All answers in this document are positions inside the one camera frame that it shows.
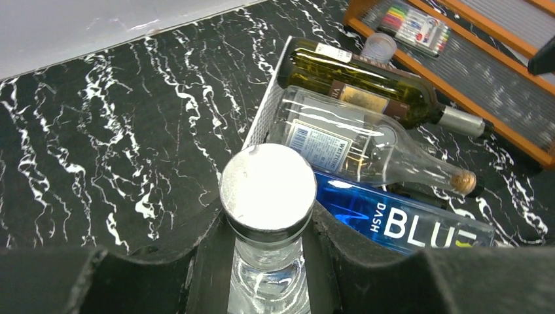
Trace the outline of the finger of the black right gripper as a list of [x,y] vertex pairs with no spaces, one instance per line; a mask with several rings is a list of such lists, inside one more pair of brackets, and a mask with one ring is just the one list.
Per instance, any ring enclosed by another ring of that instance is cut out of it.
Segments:
[[528,61],[528,73],[537,76],[555,71],[555,37],[551,38]]

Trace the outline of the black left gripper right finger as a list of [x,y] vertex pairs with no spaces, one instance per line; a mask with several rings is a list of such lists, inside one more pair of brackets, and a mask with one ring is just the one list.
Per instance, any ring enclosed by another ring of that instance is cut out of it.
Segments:
[[320,204],[303,235],[313,313],[553,313],[554,248],[424,249],[404,256]]

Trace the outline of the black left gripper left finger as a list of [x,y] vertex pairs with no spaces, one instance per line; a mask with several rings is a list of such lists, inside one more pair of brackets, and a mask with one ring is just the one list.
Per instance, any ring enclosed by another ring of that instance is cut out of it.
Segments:
[[234,236],[219,200],[123,255],[105,247],[1,250],[2,313],[226,313]]

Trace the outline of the blue square glass bottle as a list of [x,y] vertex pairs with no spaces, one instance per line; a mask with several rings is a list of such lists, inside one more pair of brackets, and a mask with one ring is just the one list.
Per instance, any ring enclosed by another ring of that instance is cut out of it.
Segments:
[[494,227],[438,207],[315,172],[318,202],[337,220],[402,254],[492,247]]

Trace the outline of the clear round glass bottle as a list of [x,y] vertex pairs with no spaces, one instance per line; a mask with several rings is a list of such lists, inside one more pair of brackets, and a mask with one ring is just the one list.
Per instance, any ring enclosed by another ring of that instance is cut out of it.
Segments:
[[229,313],[311,311],[302,233],[316,192],[308,162],[284,145],[253,145],[227,163],[219,196],[236,236]]

